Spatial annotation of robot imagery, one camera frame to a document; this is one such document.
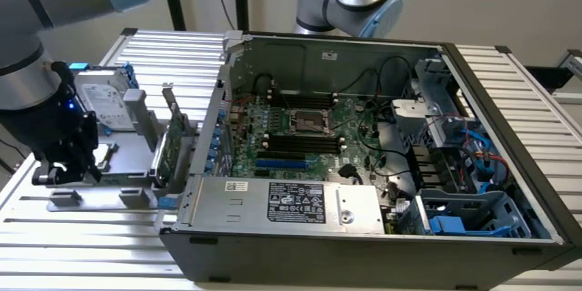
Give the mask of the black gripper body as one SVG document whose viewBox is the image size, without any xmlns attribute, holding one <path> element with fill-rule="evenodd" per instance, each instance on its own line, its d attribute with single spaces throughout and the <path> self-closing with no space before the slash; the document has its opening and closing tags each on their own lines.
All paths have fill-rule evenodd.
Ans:
<svg viewBox="0 0 582 291">
<path fill-rule="evenodd" d="M 41 104 L 1 111 L 1 125 L 32 150 L 36 159 L 91 169 L 99 145 L 96 115 L 73 97 L 52 97 Z"/>
</svg>

